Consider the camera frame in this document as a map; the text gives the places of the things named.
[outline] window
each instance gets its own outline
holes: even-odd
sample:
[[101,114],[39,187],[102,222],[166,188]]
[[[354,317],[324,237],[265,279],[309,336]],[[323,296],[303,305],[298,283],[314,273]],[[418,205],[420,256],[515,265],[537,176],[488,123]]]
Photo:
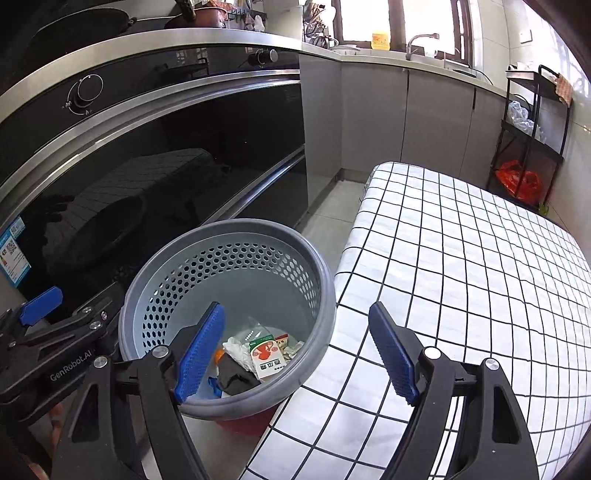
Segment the window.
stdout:
[[372,33],[390,32],[390,50],[405,51],[415,35],[439,33],[440,39],[418,38],[413,53],[437,50],[437,58],[472,64],[472,22],[468,0],[333,0],[335,35],[341,43],[370,48]]

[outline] perforated basket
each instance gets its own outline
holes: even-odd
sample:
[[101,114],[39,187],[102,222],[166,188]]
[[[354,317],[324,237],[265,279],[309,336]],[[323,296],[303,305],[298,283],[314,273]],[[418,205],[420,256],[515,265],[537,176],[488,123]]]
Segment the perforated basket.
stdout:
[[305,238],[265,220],[225,220],[173,240],[138,273],[119,320],[123,358],[169,344],[212,301],[226,310],[224,340],[256,320],[305,345],[278,378],[241,395],[212,400],[202,383],[181,407],[197,418],[241,418],[287,398],[318,366],[334,328],[332,275]]

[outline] kitchen cabinet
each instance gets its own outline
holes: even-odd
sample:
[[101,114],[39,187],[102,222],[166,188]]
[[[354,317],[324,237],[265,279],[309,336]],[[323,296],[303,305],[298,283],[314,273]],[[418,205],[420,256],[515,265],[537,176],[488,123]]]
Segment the kitchen cabinet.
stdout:
[[342,167],[369,174],[385,161],[400,161],[408,72],[367,63],[342,69]]
[[411,70],[401,161],[458,177],[474,90],[442,75]]
[[468,142],[460,168],[459,179],[480,187],[486,180],[495,154],[496,143],[501,131],[501,119],[505,111],[505,99],[486,90],[476,88],[476,99]]
[[341,168],[341,66],[337,61],[300,55],[301,98],[306,135],[309,204]]

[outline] yellow bottle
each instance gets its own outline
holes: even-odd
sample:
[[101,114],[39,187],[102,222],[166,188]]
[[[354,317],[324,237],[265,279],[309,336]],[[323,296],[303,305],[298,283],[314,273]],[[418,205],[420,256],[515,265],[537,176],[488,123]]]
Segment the yellow bottle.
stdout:
[[371,47],[374,50],[389,50],[390,32],[386,30],[374,30],[371,35]]

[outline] table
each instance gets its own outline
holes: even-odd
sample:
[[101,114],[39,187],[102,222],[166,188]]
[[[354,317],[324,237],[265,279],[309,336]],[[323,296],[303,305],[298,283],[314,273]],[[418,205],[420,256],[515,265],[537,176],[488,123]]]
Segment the table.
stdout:
[[[430,170],[378,166],[335,276],[328,351],[279,407],[241,479],[381,477],[412,409],[368,334],[377,300],[424,346],[501,363],[540,478],[552,478],[591,421],[590,283],[576,241],[549,220]],[[432,478],[446,474],[461,410],[454,398]]]

